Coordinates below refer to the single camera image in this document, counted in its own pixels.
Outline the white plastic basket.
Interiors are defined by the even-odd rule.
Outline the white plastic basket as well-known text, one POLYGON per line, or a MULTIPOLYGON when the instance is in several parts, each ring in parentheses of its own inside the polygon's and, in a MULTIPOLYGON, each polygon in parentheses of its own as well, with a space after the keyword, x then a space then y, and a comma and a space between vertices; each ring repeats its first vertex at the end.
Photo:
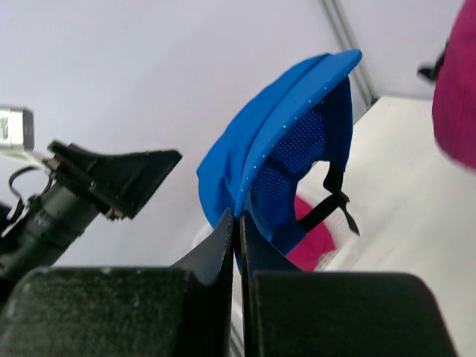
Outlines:
MULTIPOLYGON (((259 232, 266 240, 270 241, 274 236, 274 229, 266 219, 257 216, 259 210, 257 205, 261 203, 264 198, 269 198, 278 193, 282 193, 286 198, 294 195, 295 220, 298 221, 305 217, 314 206, 328 197, 329 192, 323 187, 323 181, 327 171, 327 164, 316 164, 299 183, 293 184, 281 174, 265 168, 260 171, 260 174, 255 177, 253 184, 248 188, 243 209, 251 214, 252 220, 255 222, 259 232)), ((340 210, 332 213, 323 222, 332 234, 336 249, 325 254, 314 271, 324 269, 348 240, 355 236, 355 234, 349 230, 346 218, 340 210)))

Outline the pink cap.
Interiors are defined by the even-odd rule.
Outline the pink cap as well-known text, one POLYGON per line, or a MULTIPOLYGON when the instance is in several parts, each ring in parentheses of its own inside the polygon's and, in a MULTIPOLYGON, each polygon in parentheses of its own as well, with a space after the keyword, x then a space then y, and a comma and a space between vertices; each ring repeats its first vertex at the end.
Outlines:
POLYGON ((475 0, 464 1, 444 51, 418 74, 435 85, 434 139, 453 161, 475 169, 475 0))
POLYGON ((286 258, 303 271, 314 271, 321 258, 336 249, 334 239, 324 222, 313 228, 286 258))

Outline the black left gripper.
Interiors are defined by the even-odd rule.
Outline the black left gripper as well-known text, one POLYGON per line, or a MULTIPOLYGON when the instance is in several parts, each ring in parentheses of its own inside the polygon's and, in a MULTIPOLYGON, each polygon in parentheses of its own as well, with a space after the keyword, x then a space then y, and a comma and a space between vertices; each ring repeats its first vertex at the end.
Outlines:
POLYGON ((23 167, 8 181, 19 200, 5 222, 12 228, 1 238, 1 285, 21 281, 2 311, 1 354, 227 356, 234 235, 229 210, 168 268, 35 269, 52 266, 99 212, 135 218, 182 154, 105 155, 59 141, 48 150, 58 163, 56 183, 50 177, 41 194, 24 202, 13 182, 37 167, 23 167))

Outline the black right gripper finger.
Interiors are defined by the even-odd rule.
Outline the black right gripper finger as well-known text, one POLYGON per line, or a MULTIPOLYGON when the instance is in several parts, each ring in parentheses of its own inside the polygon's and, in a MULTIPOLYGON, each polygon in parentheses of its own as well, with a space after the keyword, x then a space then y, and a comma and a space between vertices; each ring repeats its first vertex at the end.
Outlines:
POLYGON ((430 289, 406 273, 314 272, 240 220, 247 356, 455 356, 430 289))

